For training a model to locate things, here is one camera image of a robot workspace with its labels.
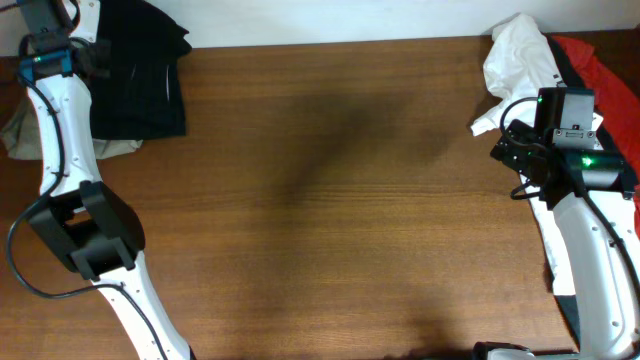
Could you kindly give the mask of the black shorts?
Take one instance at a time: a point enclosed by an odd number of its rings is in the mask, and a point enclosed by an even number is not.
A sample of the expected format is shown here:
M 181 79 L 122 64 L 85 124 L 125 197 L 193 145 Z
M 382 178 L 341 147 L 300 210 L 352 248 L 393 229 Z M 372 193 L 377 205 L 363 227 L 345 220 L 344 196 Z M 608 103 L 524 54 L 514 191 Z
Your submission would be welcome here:
M 187 133 L 177 62 L 188 30 L 147 1 L 103 1 L 98 38 L 110 43 L 107 78 L 90 80 L 91 134 L 154 140 Z

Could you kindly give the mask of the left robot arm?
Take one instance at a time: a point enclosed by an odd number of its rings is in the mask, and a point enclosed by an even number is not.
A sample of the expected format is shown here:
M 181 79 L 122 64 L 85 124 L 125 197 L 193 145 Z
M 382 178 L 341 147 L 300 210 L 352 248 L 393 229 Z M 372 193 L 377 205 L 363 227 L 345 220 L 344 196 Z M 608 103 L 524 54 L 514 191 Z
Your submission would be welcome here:
M 6 258 L 31 293 L 59 300 L 97 291 L 141 359 L 191 359 L 193 350 L 167 315 L 150 279 L 146 238 L 135 211 L 102 180 L 90 130 L 87 82 L 110 75 L 110 44 L 99 38 L 98 1 L 20 1 L 29 32 L 17 78 L 36 113 L 42 150 L 38 198 L 11 225 L 28 223 L 58 261 L 88 286 L 49 293 L 18 271 L 12 240 Z

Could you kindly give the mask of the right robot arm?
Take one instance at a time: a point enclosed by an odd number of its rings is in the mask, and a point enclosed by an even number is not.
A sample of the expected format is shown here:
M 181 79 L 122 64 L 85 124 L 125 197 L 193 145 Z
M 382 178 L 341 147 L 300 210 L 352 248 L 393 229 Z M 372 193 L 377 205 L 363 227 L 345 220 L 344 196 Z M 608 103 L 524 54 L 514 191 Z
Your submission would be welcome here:
M 533 97 L 533 125 L 501 117 L 491 157 L 525 177 L 554 217 L 572 271 L 579 317 L 578 359 L 639 356 L 639 238 L 636 176 L 617 151 L 596 148 L 590 89 L 546 87 Z

